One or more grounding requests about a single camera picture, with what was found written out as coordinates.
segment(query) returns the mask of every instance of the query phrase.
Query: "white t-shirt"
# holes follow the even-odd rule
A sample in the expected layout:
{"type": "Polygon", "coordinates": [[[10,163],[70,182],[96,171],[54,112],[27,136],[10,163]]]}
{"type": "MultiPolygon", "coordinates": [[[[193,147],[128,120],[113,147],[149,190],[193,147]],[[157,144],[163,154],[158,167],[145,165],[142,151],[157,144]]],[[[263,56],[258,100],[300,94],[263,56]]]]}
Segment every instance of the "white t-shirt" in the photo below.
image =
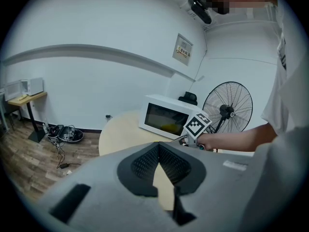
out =
{"type": "Polygon", "coordinates": [[[296,76],[299,79],[299,76],[308,74],[309,66],[306,57],[309,51],[306,32],[285,0],[278,0],[277,21],[282,28],[281,41],[278,46],[277,73],[272,92],[261,117],[279,135],[292,130],[295,126],[304,125],[304,122],[300,122],[303,118],[299,118],[299,111],[305,110],[309,102],[305,103],[305,107],[302,109],[298,109],[296,106],[301,107],[304,100],[308,99],[308,90],[304,89],[308,87],[309,80],[306,79],[307,76],[302,77],[302,83],[306,82],[303,83],[302,87],[301,83],[297,84],[300,85],[299,87],[295,87],[297,85],[295,85],[295,82],[292,84],[292,81],[296,76]]]}

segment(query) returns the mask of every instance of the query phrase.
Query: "electrical box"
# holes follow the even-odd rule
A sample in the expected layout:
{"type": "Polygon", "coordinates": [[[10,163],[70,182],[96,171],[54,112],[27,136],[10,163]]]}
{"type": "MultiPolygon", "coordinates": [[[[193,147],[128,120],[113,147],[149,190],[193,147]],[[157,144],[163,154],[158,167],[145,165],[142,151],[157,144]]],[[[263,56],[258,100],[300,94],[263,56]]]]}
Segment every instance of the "electrical box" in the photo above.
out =
{"type": "Polygon", "coordinates": [[[192,54],[192,46],[191,42],[178,34],[173,58],[188,66],[192,54]]]}

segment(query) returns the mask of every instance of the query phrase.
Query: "person's hand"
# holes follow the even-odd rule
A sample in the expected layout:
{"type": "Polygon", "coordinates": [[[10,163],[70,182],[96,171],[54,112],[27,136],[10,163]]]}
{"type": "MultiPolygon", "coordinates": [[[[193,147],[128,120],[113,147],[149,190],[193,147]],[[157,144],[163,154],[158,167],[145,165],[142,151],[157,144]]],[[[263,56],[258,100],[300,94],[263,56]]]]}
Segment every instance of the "person's hand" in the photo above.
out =
{"type": "Polygon", "coordinates": [[[212,134],[202,133],[197,139],[197,144],[203,145],[207,151],[213,151],[213,147],[211,146],[211,137],[212,134]]]}

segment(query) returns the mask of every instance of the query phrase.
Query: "fan grille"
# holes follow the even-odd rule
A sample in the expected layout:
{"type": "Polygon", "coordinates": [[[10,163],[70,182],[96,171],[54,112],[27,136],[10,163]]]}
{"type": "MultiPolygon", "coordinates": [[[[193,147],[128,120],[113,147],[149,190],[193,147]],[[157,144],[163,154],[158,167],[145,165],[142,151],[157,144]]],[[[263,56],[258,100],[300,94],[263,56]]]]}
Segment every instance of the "fan grille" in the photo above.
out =
{"type": "Polygon", "coordinates": [[[248,125],[252,111],[253,102],[249,91],[240,83],[226,82],[217,86],[206,98],[203,110],[212,120],[211,126],[217,128],[221,115],[222,105],[231,106],[235,116],[226,119],[220,126],[218,132],[240,132],[248,125]]]}

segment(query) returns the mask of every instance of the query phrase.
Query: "table leg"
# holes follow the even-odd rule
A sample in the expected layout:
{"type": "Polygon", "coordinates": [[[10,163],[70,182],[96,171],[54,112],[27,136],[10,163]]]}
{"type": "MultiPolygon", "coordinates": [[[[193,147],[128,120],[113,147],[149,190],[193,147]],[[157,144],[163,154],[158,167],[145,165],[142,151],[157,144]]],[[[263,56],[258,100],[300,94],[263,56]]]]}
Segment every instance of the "table leg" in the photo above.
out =
{"type": "Polygon", "coordinates": [[[45,132],[43,129],[38,129],[35,121],[34,121],[34,117],[33,117],[33,114],[32,114],[32,109],[31,109],[31,105],[30,103],[28,102],[27,103],[27,109],[28,109],[28,113],[29,113],[29,116],[30,116],[30,119],[31,119],[31,123],[33,125],[33,128],[34,128],[34,132],[31,133],[31,135],[28,137],[28,139],[36,142],[36,143],[39,143],[42,138],[45,136],[45,132]]]}
{"type": "Polygon", "coordinates": [[[5,117],[4,117],[3,106],[2,106],[2,99],[0,101],[0,112],[1,112],[1,117],[2,117],[2,120],[3,120],[4,126],[5,126],[5,129],[6,129],[6,131],[8,131],[9,127],[8,127],[8,125],[6,123],[6,120],[5,120],[5,117]]]}

